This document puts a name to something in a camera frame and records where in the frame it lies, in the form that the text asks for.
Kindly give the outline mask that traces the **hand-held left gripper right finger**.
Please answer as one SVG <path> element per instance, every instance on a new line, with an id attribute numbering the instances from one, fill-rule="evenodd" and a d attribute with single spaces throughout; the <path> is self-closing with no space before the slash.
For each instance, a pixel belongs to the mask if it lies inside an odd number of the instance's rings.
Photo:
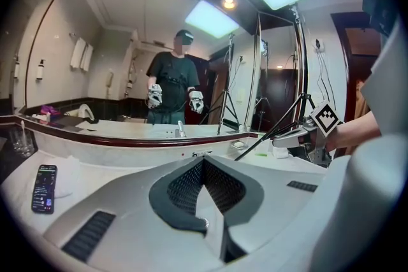
<path id="1" fill-rule="evenodd" d="M 301 159 L 248 164 L 203 160 L 205 242 L 213 253 L 203 271 L 247 255 L 281 232 L 306 205 L 326 171 Z"/>

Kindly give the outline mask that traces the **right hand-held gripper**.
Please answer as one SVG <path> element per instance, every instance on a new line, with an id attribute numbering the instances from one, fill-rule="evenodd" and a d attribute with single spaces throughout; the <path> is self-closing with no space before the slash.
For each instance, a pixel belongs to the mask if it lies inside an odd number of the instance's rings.
<path id="1" fill-rule="evenodd" d="M 305 147 L 305 152 L 309 161 L 318 166 L 329 166 L 332 157 L 325 146 L 312 148 L 314 131 L 321 133 L 324 137 L 341 124 L 337 112 L 328 100 L 319 103 L 305 118 L 304 129 L 295 129 L 283 135 L 276 136 L 272 140 L 275 148 L 296 148 Z"/>

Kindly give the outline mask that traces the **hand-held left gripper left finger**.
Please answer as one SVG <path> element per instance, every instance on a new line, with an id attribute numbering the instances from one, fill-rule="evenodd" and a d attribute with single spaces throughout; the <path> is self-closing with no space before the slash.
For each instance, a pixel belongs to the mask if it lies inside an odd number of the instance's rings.
<path id="1" fill-rule="evenodd" d="M 71 272 L 209 272 L 224 266 L 200 233 L 179 231 L 151 208 L 149 190 L 192 158 L 118 177 L 65 211 L 45 231 L 54 262 Z M 63 246 L 97 212 L 114 215 L 101 241 L 82 262 Z"/>

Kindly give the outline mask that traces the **person's right forearm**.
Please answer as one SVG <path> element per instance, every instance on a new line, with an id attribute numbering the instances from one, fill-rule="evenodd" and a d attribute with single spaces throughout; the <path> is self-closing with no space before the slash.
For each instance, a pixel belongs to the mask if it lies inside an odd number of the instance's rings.
<path id="1" fill-rule="evenodd" d="M 381 135 L 372 111 L 352 121 L 339 124 L 328 135 L 326 149 L 331 152 L 338 148 L 357 147 Z"/>

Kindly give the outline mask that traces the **person's right hand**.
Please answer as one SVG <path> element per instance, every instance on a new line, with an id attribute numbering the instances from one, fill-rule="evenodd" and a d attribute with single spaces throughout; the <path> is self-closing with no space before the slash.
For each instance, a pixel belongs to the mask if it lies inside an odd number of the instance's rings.
<path id="1" fill-rule="evenodd" d="M 325 146 L 328 152 L 336 149 L 336 144 L 334 136 L 324 137 L 321 133 L 317 131 L 312 131 L 311 133 L 306 134 L 298 138 L 299 144 L 310 144 L 312 148 Z"/>

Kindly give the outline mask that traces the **black tripod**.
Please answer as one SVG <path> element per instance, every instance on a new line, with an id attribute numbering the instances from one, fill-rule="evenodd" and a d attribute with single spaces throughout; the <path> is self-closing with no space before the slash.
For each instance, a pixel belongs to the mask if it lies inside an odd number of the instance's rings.
<path id="1" fill-rule="evenodd" d="M 294 136 L 294 127 L 302 127 L 311 118 L 305 116 L 305 110 L 307 103 L 310 104 L 312 109 L 316 108 L 312 100 L 312 96 L 307 93 L 308 82 L 307 82 L 307 53 L 306 53 L 306 42 L 305 35 L 300 19 L 300 14 L 298 11 L 298 5 L 292 4 L 289 10 L 293 13 L 293 25 L 295 30 L 295 56 L 293 59 L 294 68 L 296 71 L 296 92 L 297 98 L 294 100 L 293 104 L 288 108 L 287 112 L 276 122 L 276 124 L 268 130 L 260 139 L 255 142 L 251 147 L 249 147 L 245 152 L 240 154 L 235 161 L 243 159 L 251 151 L 253 151 L 258 145 L 266 140 L 274 140 L 276 136 L 283 136 L 283 132 L 288 133 L 290 136 Z"/>

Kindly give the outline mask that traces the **narrow angled mirror panel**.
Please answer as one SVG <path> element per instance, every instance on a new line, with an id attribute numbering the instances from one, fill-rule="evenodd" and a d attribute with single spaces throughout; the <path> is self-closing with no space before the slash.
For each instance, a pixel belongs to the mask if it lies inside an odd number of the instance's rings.
<path id="1" fill-rule="evenodd" d="M 293 104 L 296 92 L 295 30 L 293 22 L 259 15 L 261 62 L 251 130 L 266 132 Z"/>
<path id="2" fill-rule="evenodd" d="M 31 13 L 30 0 L 11 0 L 0 15 L 0 116 L 13 113 L 15 65 Z"/>

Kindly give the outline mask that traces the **white paper towel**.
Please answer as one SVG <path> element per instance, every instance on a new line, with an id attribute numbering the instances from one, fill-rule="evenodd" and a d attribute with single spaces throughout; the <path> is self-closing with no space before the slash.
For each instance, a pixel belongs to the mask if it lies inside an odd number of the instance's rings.
<path id="1" fill-rule="evenodd" d="M 80 175 L 80 161 L 71 155 L 55 157 L 50 163 L 57 167 L 54 197 L 59 199 L 72 195 Z"/>

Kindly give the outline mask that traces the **black smartphone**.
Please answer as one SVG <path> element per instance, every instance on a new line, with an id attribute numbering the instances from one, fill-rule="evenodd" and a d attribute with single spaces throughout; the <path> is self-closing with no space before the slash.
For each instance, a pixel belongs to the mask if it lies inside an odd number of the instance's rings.
<path id="1" fill-rule="evenodd" d="M 34 213 L 46 215 L 54 213 L 56 177 L 56 165 L 42 164 L 39 166 L 31 199 L 31 209 Z"/>

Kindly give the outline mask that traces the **clear drinking glass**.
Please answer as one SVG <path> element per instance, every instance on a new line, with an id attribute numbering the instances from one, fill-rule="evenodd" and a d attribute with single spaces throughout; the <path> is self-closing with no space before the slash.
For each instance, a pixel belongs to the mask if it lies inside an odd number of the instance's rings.
<path id="1" fill-rule="evenodd" d="M 22 141 L 20 136 L 18 135 L 18 131 L 16 129 L 11 129 L 10 132 L 10 140 L 13 146 L 13 149 L 16 153 L 22 155 L 24 152 Z"/>
<path id="2" fill-rule="evenodd" d="M 23 157 L 30 157 L 35 152 L 31 133 L 27 129 L 19 130 L 20 153 Z"/>

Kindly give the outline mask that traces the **large wall mirror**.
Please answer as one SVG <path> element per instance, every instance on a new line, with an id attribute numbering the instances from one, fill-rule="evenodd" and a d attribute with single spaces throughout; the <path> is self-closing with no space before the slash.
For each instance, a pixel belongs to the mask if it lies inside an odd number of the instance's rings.
<path id="1" fill-rule="evenodd" d="M 29 54 L 24 113 L 103 138 L 243 131 L 258 40 L 210 0 L 51 0 Z"/>

